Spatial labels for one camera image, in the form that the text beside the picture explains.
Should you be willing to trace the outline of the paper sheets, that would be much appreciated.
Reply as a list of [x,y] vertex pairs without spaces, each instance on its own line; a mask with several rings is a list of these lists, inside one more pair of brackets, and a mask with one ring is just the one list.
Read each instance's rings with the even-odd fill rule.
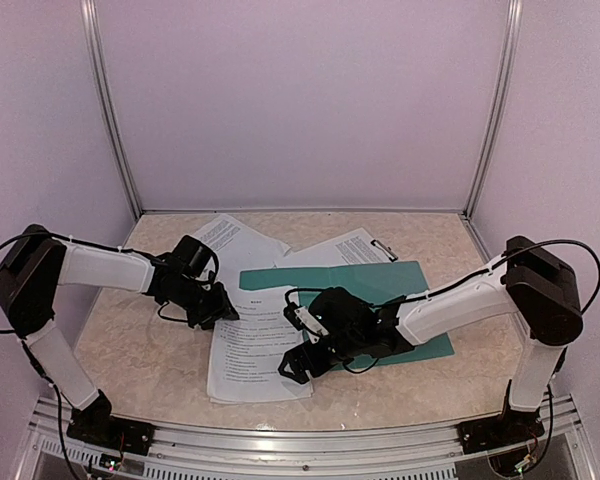
[[207,377],[213,402],[282,402],[312,396],[311,384],[298,384],[278,372],[284,353],[304,341],[283,315],[287,290],[238,290],[232,302],[239,318],[216,322]]

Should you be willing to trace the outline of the printed paper sheet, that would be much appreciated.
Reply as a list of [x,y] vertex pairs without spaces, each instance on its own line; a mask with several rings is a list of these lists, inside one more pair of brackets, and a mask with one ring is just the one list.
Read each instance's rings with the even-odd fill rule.
[[399,257],[374,238],[366,229],[358,228],[326,240],[280,260],[279,268],[334,267],[358,264],[393,263]]
[[273,268],[291,250],[227,214],[201,227],[194,237],[216,253],[222,274]]

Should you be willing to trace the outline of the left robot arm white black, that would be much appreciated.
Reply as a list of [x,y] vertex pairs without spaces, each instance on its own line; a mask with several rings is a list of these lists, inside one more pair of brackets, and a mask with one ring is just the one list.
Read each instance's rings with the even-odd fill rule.
[[20,340],[41,377],[66,398],[73,409],[72,426],[80,425],[101,445],[113,443],[120,424],[58,324],[60,290],[92,288],[145,296],[159,306],[179,307],[185,324],[202,330],[239,317],[218,278],[218,256],[190,235],[172,250],[153,254],[30,224],[0,244],[0,253],[0,308],[9,324],[4,334]]

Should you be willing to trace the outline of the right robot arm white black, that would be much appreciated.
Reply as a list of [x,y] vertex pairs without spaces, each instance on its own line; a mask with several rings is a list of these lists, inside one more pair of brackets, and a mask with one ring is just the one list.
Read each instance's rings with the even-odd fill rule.
[[288,300],[284,317],[311,337],[284,353],[278,372],[305,384],[360,355],[379,360],[411,352],[451,330],[516,314],[528,337],[503,411],[491,423],[492,436],[511,444],[536,421],[563,352],[583,331],[575,272],[548,252],[548,245],[513,237],[501,255],[465,277],[381,304],[343,287],[316,290],[307,307]]

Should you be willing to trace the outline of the front aluminium rail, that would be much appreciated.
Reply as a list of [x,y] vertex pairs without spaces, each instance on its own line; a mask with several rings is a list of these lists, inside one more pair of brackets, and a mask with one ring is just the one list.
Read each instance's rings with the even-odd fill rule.
[[[40,398],[19,446],[13,479],[33,479],[43,460],[62,465],[55,400]],[[546,456],[523,479],[600,479],[570,396],[553,400]],[[124,454],[111,479],[460,479],[493,478],[504,449],[464,453],[452,421],[332,432],[219,429],[156,422],[147,456]]]

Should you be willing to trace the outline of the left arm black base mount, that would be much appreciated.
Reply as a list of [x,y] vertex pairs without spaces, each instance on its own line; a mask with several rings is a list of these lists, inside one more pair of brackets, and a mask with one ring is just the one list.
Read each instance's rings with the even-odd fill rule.
[[72,409],[67,435],[87,444],[147,456],[155,429],[148,422],[114,416],[111,402],[99,390],[84,409]]

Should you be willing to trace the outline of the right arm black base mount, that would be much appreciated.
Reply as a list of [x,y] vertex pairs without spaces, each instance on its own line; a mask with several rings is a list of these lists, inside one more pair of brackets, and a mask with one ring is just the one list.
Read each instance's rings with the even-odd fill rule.
[[464,454],[484,452],[514,445],[523,441],[538,440],[545,434],[540,408],[523,412],[510,404],[512,381],[509,381],[502,410],[493,416],[467,420],[456,427]]

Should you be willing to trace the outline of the left aluminium frame post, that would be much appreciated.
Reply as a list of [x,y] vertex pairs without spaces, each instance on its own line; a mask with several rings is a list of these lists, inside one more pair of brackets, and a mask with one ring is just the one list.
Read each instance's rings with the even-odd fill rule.
[[108,81],[96,2],[94,0],[81,0],[80,10],[96,95],[102,113],[106,136],[111,147],[116,170],[120,176],[124,196],[134,220],[137,221],[143,215],[144,210],[127,159]]

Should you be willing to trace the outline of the aluminium frame post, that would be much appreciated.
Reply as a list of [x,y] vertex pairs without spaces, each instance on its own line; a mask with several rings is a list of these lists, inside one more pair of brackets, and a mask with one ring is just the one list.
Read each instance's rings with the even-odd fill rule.
[[477,167],[471,183],[469,196],[463,210],[464,216],[468,222],[475,216],[479,200],[486,185],[489,167],[491,166],[494,157],[494,150],[506,109],[511,76],[514,70],[516,50],[522,23],[522,10],[522,0],[511,0],[508,2],[504,39],[494,94],[487,118],[485,134],[479,151]]
[[80,10],[96,95],[102,113],[106,136],[111,147],[116,170],[120,176],[124,196],[134,220],[137,221],[143,215],[144,210],[127,159],[108,81],[96,2],[94,0],[81,0]]

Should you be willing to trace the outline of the right aluminium frame post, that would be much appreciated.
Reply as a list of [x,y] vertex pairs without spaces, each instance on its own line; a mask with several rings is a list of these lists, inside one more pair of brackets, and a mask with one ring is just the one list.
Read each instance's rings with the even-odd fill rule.
[[511,76],[514,70],[516,50],[522,23],[522,10],[522,0],[511,0],[508,2],[504,39],[494,94],[487,118],[485,134],[479,151],[477,167],[471,183],[469,196],[463,210],[464,216],[468,222],[475,216],[479,200],[486,185],[489,167],[491,166],[494,157],[494,150],[506,109]]

